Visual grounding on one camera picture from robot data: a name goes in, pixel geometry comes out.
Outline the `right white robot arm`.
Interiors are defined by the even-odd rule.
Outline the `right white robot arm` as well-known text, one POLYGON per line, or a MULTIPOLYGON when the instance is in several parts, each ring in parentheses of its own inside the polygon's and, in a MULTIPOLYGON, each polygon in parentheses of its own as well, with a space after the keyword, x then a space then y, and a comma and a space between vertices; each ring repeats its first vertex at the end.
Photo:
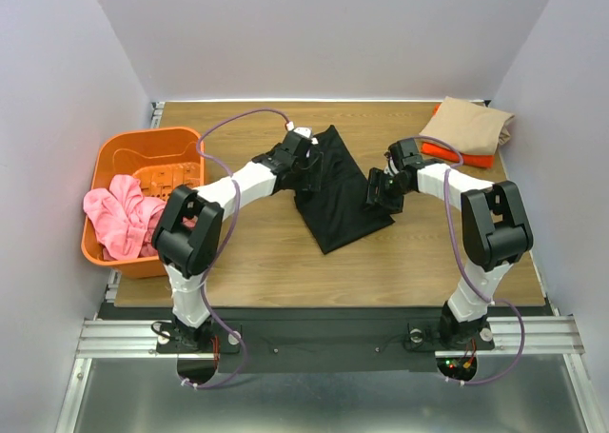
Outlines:
POLYGON ((501 280, 533 246, 520 190, 511 181, 484 181, 425 159, 414 138, 390 145, 385 158, 385 168, 369 170, 367 207, 400 213, 410 192, 444 201, 461 278, 442 307, 438 336, 443 344, 459 347, 484 329, 501 280))

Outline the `black t shirt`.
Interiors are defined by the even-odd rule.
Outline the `black t shirt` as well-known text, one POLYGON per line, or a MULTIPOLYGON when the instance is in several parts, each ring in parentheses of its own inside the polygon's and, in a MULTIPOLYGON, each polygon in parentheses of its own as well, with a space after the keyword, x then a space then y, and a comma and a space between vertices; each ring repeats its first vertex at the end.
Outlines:
POLYGON ((295 206, 322 254, 394 224, 391 215, 367 208, 367 179, 333 126, 317 135, 323 154, 321 189, 295 193, 295 206))

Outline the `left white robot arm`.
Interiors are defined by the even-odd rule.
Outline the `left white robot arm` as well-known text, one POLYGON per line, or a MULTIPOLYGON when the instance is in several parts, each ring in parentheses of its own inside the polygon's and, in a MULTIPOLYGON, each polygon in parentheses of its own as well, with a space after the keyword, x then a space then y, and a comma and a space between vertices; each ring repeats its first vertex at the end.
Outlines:
POLYGON ((235 226, 242 207, 282 190, 319 190, 322 158, 310 128, 291 128, 270 152, 225 178, 196 188, 181 185, 170 193, 152 236, 172 291, 174 331, 163 331, 164 338, 178 339, 192 351, 211 345, 211 314, 202 293, 226 246, 220 241, 224 221, 235 226))

